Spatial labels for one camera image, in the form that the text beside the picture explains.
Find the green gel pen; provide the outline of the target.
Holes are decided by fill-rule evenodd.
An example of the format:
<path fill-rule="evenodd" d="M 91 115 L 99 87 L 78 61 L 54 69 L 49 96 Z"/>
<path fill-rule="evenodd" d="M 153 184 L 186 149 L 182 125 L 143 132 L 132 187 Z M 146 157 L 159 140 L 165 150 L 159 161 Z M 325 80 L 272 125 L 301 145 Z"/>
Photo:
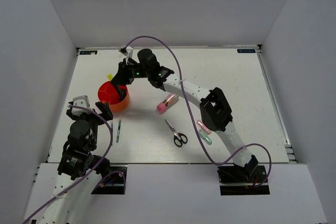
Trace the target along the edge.
<path fill-rule="evenodd" d="M 116 135 L 116 143 L 118 143 L 119 139 L 120 139 L 121 123 L 122 123 L 122 118 L 119 118 L 119 120 L 118 120 L 118 128 L 117 128 L 117 135 Z"/>

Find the yellow cap black highlighter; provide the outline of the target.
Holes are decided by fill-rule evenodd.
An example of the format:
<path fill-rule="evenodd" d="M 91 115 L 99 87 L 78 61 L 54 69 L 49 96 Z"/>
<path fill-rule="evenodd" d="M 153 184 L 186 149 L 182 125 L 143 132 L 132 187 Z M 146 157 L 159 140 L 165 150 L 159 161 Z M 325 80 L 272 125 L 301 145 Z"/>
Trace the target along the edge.
<path fill-rule="evenodd" d="M 112 74 L 108 74 L 107 78 L 108 78 L 109 81 L 111 81 L 113 79 L 113 75 Z"/>

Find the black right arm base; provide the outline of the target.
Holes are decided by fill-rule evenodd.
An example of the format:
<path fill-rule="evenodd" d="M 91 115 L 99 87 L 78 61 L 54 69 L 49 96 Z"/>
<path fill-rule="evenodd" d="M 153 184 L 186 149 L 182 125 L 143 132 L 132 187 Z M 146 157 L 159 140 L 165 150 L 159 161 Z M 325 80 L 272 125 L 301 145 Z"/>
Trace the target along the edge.
<path fill-rule="evenodd" d="M 268 180 L 258 187 L 267 175 L 263 165 L 258 165 L 249 177 L 234 166 L 221 166 L 217 173 L 221 196 L 270 195 Z"/>

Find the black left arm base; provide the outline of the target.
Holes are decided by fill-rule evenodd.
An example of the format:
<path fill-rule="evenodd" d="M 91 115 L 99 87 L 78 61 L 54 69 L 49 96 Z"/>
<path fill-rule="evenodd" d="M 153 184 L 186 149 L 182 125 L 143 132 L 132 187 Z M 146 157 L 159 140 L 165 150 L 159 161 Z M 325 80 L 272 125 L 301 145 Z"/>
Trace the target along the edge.
<path fill-rule="evenodd" d="M 94 187 L 92 195 L 124 195 L 127 181 L 127 165 L 110 165 L 101 175 L 101 180 Z"/>

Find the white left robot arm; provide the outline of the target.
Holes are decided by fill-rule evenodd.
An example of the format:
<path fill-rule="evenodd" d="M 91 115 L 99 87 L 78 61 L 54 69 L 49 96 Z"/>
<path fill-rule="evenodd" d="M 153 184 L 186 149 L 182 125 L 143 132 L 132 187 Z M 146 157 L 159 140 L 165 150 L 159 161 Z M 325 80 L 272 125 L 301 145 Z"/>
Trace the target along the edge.
<path fill-rule="evenodd" d="M 68 106 L 66 114 L 73 124 L 63 145 L 52 198 L 30 214 L 24 223 L 29 223 L 41 210 L 45 213 L 40 223 L 70 223 L 71 212 L 81 207 L 77 200 L 91 188 L 90 174 L 101 182 L 110 178 L 111 168 L 106 154 L 92 154 L 97 148 L 98 127 L 104 124 L 110 133 L 113 132 L 109 124 L 113 114 L 108 103 L 96 102 L 99 113 L 80 106 L 77 101 L 69 102 Z"/>

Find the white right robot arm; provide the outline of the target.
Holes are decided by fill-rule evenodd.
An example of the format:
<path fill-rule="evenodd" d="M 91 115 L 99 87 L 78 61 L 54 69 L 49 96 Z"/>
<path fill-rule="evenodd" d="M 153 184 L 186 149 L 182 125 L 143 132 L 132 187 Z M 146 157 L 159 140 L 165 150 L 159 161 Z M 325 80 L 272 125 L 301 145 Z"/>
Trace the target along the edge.
<path fill-rule="evenodd" d="M 118 64 L 118 72 L 110 82 L 119 94 L 122 93 L 120 86 L 146 78 L 153 87 L 183 97 L 186 104 L 194 104 L 200 110 L 201 121 L 222 140 L 238 177 L 245 182 L 255 177 L 258 160 L 236 131 L 232 109 L 220 88 L 205 89 L 183 80 L 173 70 L 160 65 L 151 49 L 141 49 L 137 61 L 132 59 L 131 47 L 121 48 L 119 52 L 125 58 Z"/>

